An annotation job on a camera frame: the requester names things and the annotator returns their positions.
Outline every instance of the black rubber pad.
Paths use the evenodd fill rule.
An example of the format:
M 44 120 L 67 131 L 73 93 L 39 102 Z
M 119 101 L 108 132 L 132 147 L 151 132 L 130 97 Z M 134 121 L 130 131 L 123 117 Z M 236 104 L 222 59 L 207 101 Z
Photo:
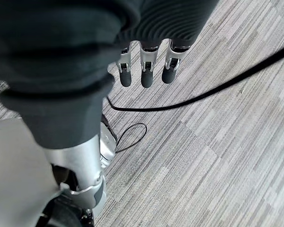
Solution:
M 120 73 L 120 82 L 124 87 L 129 87 L 132 84 L 131 72 L 123 70 L 123 72 Z
M 141 84 L 144 88 L 149 88 L 152 85 L 152 72 L 147 69 L 141 73 Z
M 165 67 L 162 72 L 162 81 L 166 84 L 170 84 L 174 81 L 176 75 L 176 71 L 173 68 L 167 70 Z

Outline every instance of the metal joint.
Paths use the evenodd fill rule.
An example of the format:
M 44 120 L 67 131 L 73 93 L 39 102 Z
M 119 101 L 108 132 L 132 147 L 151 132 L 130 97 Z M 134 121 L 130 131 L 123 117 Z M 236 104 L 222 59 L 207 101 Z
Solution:
M 167 53 L 165 58 L 165 68 L 167 70 L 169 70 L 170 68 L 177 70 L 180 65 L 180 62 L 185 57 L 189 48 L 190 46 L 187 47 L 181 46 L 181 49 L 183 49 L 184 51 L 176 52 L 172 50 L 172 40 L 169 40 L 169 46 L 167 47 Z
M 120 59 L 116 62 L 120 73 L 122 73 L 123 70 L 126 70 L 127 72 L 130 72 L 131 70 L 131 46 L 132 43 L 129 44 L 129 48 L 122 49 Z
M 100 212 L 106 200 L 106 181 L 100 163 L 99 136 L 72 148 L 44 148 L 44 152 L 49 163 L 72 170 L 76 175 L 78 190 L 72 191 L 62 183 L 64 193 L 78 205 Z
M 150 72 L 153 72 L 156 64 L 158 50 L 159 46 L 144 47 L 140 43 L 141 68 L 143 72 L 145 72 L 146 69 L 149 69 Z

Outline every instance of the robotic finger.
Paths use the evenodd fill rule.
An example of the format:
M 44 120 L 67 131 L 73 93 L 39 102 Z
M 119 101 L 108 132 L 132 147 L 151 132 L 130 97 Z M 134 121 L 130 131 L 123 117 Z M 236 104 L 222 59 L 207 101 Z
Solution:
M 192 44 L 191 41 L 169 40 L 162 73 L 164 83 L 170 84 L 174 81 L 176 71 Z
M 144 88 L 152 85 L 158 50 L 161 42 L 140 42 L 141 84 Z
M 124 87 L 129 87 L 132 83 L 131 76 L 131 42 L 121 50 L 121 57 L 116 62 L 119 69 L 120 81 Z
M 162 72 L 162 81 L 170 84 L 174 81 L 176 71 L 180 63 L 185 58 L 187 51 L 194 41 L 180 39 L 169 39 L 166 59 Z M 155 68 L 158 50 L 161 42 L 140 42 L 141 59 L 141 84 L 144 88 L 149 88 L 153 82 L 153 70 Z M 131 76 L 131 43 L 128 43 L 121 50 L 121 57 L 116 62 L 119 69 L 120 81 L 124 87 L 129 87 L 132 83 Z

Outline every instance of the robotic hand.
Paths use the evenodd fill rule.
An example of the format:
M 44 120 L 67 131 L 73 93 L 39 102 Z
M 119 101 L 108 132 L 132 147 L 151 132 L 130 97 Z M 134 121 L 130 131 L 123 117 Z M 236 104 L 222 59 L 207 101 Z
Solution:
M 115 61 L 122 85 L 130 86 L 131 41 L 140 41 L 141 83 L 148 88 L 160 43 L 169 38 L 162 81 L 171 83 L 216 3 L 217 0 L 0 2 L 0 80 L 9 86 L 0 94 L 0 101 L 22 117 L 16 123 L 5 124 L 5 128 L 17 128 L 13 132 L 28 138 L 30 146 L 21 145 L 22 152 L 17 155 L 25 159 L 28 153 L 24 150 L 29 147 L 40 167 L 29 163 L 21 166 L 19 177 L 28 179 L 28 174 L 31 181 L 14 185 L 13 193 L 19 195 L 14 206 L 10 201 L 3 205 L 0 190 L 0 213 L 8 217 L 1 221 L 6 226 L 34 226 L 42 211 L 38 226 L 59 226 L 65 220 L 69 222 L 64 226 L 93 225 L 92 215 L 96 216 L 106 201 L 103 168 L 115 155 L 115 137 L 108 123 L 101 123 L 102 101 L 114 83 L 114 77 L 107 72 L 108 64 Z M 40 150 L 46 159 L 40 157 L 42 152 L 36 152 Z M 10 163 L 19 165 L 13 160 Z M 48 184 L 38 184 L 40 178 L 34 174 L 42 175 Z M 38 185 L 38 190 L 28 198 L 32 185 Z M 7 215 L 15 207 L 21 217 Z

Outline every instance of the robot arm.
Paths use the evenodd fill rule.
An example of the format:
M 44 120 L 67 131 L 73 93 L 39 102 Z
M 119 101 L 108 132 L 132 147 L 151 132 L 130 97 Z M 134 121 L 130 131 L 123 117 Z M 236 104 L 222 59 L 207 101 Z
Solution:
M 158 48 L 169 38 L 164 83 L 175 79 L 217 0 L 1 1 L 1 102 L 20 113 L 35 142 L 65 175 L 59 190 L 95 214 L 106 200 L 101 168 L 102 100 L 131 84 L 131 46 L 140 41 L 141 83 L 152 85 Z

